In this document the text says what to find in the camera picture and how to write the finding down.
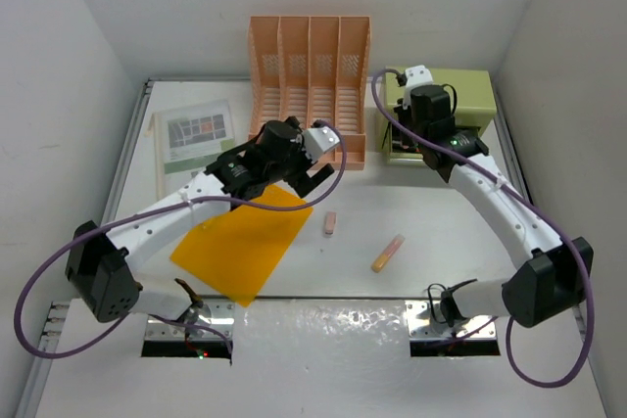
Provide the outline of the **green metal drawer box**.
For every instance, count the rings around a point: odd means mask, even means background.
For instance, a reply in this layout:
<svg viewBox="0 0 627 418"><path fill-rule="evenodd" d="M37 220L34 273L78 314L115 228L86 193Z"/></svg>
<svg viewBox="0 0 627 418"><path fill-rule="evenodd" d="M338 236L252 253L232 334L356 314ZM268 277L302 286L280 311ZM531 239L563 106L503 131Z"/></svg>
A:
<svg viewBox="0 0 627 418"><path fill-rule="evenodd" d="M445 91L454 103L454 92L457 92L457 108L455 111L456 126L459 129L470 129L482 136L497 113L489 73L485 70L429 69L433 82L444 85ZM377 84L379 100L394 118L407 125L407 118L400 118L394 111L398 101L404 98L404 89L398 85L395 76L387 73ZM380 152L388 164L404 166L424 166L422 155L415 145L404 142L406 138L380 112L376 113L375 149Z"/></svg>

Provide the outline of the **pink eraser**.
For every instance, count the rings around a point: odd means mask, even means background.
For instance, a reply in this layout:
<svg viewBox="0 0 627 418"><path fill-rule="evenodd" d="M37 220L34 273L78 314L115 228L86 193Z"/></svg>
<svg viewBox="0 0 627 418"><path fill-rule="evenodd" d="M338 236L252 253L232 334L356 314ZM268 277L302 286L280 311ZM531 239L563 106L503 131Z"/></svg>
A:
<svg viewBox="0 0 627 418"><path fill-rule="evenodd" d="M324 218L323 234L325 236L332 236L335 231L337 223L337 214L334 211L329 211Z"/></svg>

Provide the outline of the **orange plastic clipboard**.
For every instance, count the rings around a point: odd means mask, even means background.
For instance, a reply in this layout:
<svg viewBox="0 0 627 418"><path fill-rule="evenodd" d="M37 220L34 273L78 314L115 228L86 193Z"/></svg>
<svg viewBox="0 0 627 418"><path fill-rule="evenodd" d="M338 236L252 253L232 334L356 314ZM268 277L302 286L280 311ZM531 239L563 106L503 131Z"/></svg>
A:
<svg viewBox="0 0 627 418"><path fill-rule="evenodd" d="M242 206L192 229L170 260L212 289L249 306L309 219L311 208Z"/></svg>

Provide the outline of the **yellow pink highlighter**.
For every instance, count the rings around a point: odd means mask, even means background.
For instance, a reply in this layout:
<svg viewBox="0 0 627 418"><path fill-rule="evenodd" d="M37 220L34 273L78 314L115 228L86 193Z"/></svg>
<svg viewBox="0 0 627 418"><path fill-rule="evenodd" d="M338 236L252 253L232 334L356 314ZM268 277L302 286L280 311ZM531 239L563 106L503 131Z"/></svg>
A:
<svg viewBox="0 0 627 418"><path fill-rule="evenodd" d="M397 252L397 250L401 247L403 242L405 241L405 237L401 234L395 236L392 241L385 247L382 253L374 260L371 264L370 269L379 273L384 267L389 263L391 258Z"/></svg>

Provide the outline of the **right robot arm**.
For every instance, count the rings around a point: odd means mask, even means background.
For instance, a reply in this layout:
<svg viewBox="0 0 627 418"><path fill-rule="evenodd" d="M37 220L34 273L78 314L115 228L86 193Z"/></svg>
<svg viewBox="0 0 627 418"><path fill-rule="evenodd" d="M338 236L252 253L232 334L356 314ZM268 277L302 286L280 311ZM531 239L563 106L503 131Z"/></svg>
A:
<svg viewBox="0 0 627 418"><path fill-rule="evenodd" d="M520 203L491 156L469 129L457 127L451 96L441 85L408 87L396 112L414 133L427 166L463 195L505 247L510 279L469 280L446 289L432 315L449 327L476 315L508 316L531 328L586 298L582 276L594 251L582 237L565 245L557 232Z"/></svg>

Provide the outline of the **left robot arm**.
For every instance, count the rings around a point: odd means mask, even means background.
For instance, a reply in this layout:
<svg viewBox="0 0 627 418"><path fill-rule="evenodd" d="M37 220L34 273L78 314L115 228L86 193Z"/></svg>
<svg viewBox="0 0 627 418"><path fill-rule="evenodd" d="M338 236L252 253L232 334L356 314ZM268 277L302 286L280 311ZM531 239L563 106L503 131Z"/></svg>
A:
<svg viewBox="0 0 627 418"><path fill-rule="evenodd" d="M309 170L341 144L339 132L322 120L307 129L293 116L271 120L143 212L103 226L80 225L66 276L100 323L129 313L179 320L201 303L200 297L183 280L144 275L141 267L201 223L240 206L254 207L276 182L306 197L334 171L329 163L314 175Z"/></svg>

